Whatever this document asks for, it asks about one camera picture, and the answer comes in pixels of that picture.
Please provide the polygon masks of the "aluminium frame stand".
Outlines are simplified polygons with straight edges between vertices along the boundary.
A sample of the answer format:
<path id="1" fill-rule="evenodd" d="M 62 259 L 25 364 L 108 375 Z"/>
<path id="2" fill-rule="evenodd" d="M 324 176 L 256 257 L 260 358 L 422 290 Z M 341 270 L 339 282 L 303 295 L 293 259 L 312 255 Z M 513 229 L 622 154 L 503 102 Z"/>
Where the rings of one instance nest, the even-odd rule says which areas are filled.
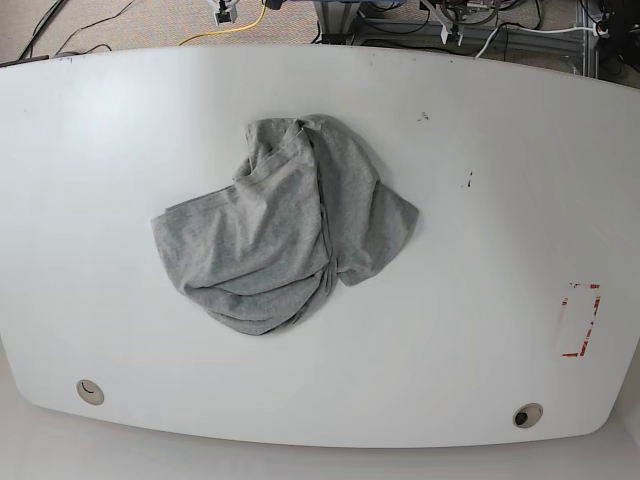
<path id="1" fill-rule="evenodd" d="M 314 1 L 317 36 L 371 46 L 525 61 L 563 61 L 597 79 L 606 36 L 590 1 Z"/>

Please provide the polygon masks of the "grey t-shirt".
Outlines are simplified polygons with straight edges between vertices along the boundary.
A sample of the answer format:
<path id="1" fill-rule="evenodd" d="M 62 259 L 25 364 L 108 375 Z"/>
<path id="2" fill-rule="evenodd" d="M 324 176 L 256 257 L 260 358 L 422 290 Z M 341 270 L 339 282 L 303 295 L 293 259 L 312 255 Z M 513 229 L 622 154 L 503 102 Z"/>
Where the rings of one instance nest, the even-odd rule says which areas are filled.
<path id="1" fill-rule="evenodd" d="M 228 187 L 167 208 L 152 230 L 182 296 L 260 336 L 312 315 L 337 283 L 377 275 L 411 239 L 419 211 L 333 117 L 258 120 L 246 141 Z"/>

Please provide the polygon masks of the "red tape rectangle marking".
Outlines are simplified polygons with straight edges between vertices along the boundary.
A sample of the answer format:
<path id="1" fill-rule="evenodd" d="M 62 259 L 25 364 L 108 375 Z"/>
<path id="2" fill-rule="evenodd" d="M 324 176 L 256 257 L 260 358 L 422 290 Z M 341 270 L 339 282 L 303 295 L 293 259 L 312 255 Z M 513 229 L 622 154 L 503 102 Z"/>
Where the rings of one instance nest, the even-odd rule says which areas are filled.
<path id="1" fill-rule="evenodd" d="M 561 358 L 580 358 L 585 355 L 601 297 L 600 284 L 569 284 L 557 322 L 555 348 Z"/>

